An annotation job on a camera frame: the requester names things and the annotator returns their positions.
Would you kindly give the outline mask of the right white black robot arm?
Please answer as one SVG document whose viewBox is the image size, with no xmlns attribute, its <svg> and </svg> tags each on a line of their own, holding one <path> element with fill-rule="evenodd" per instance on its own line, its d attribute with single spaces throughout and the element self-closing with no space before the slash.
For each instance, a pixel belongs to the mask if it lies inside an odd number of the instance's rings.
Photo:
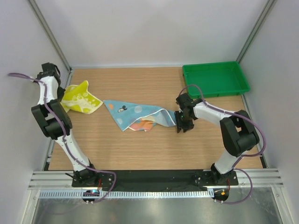
<svg viewBox="0 0 299 224">
<path fill-rule="evenodd" d="M 221 130 L 225 151 L 211 166 L 211 181 L 223 184 L 232 173 L 233 168 L 260 141 L 255 126 L 244 110 L 226 111 L 215 107 L 202 99 L 192 100 L 187 95 L 176 98 L 179 110 L 175 111 L 177 133 L 184 133 L 194 128 L 197 119 L 218 125 Z"/>
</svg>

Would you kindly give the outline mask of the blue polka dot towel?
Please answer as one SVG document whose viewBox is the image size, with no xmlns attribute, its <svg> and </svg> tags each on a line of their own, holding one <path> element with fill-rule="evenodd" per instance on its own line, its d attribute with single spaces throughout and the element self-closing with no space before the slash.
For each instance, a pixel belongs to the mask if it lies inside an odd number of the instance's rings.
<svg viewBox="0 0 299 224">
<path fill-rule="evenodd" d="M 105 100 L 104 104 L 123 132 L 127 129 L 146 132 L 155 125 L 176 126 L 174 111 L 159 106 L 139 105 L 115 100 Z"/>
</svg>

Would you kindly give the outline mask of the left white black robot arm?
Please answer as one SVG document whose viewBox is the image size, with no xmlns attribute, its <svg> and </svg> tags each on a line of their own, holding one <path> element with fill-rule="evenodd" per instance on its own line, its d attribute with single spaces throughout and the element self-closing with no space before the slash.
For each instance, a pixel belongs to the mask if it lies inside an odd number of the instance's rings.
<svg viewBox="0 0 299 224">
<path fill-rule="evenodd" d="M 40 87 L 40 97 L 31 112 L 41 131 L 64 150 L 73 166 L 72 186 L 95 186 L 99 175 L 83 154 L 72 134 L 72 122 L 60 101 L 65 89 L 61 87 L 60 71 L 53 63 L 42 64 L 42 71 L 34 79 Z"/>
</svg>

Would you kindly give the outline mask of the yellow green patterned towel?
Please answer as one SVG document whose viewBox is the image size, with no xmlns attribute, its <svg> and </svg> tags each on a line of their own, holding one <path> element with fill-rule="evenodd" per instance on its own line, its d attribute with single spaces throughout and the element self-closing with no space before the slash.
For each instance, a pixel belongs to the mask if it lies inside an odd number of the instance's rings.
<svg viewBox="0 0 299 224">
<path fill-rule="evenodd" d="M 83 114 L 92 114 L 103 105 L 103 101 L 88 91 L 87 80 L 79 85 L 66 87 L 61 105 L 66 112 L 75 111 Z"/>
</svg>

